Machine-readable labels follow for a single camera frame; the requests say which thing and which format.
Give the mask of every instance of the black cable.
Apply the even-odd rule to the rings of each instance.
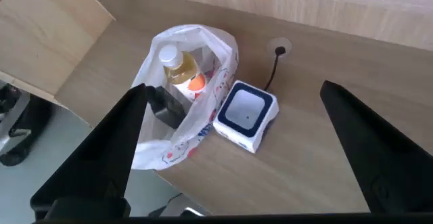
[[[275,61],[273,63],[273,69],[272,69],[272,74],[271,74],[271,78],[269,79],[266,87],[265,87],[265,91],[268,90],[269,86],[272,83],[273,77],[275,76],[275,71],[277,70],[277,65],[278,65],[278,58],[283,55],[286,52],[286,49],[284,47],[277,47],[277,49],[275,49]]]

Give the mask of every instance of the plastic bag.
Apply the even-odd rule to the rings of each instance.
[[[169,43],[176,43],[179,49],[190,52],[209,79],[205,90],[192,106],[174,86],[167,83],[163,66],[158,60],[159,50]],[[188,113],[179,128],[174,130],[159,121],[147,106],[132,168],[162,170],[187,158],[211,129],[213,117],[227,96],[238,64],[235,38],[217,28],[181,25],[154,37],[132,87],[141,83],[163,86],[183,104]]]

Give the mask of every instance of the white box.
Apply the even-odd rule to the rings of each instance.
[[[256,153],[270,122],[277,116],[277,98],[263,91],[236,81],[213,122],[222,136]]]

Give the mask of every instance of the gray floor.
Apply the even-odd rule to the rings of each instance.
[[[90,128],[71,112],[56,107],[54,116],[30,156],[14,167],[0,165],[0,224],[32,223],[30,197],[89,134]],[[132,171],[125,198],[131,216],[146,216],[164,206],[178,191],[153,171]]]

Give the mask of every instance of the bottle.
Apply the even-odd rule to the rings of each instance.
[[[174,85],[191,102],[206,87],[206,77],[193,56],[179,50],[176,45],[166,45],[159,53],[168,82]]]

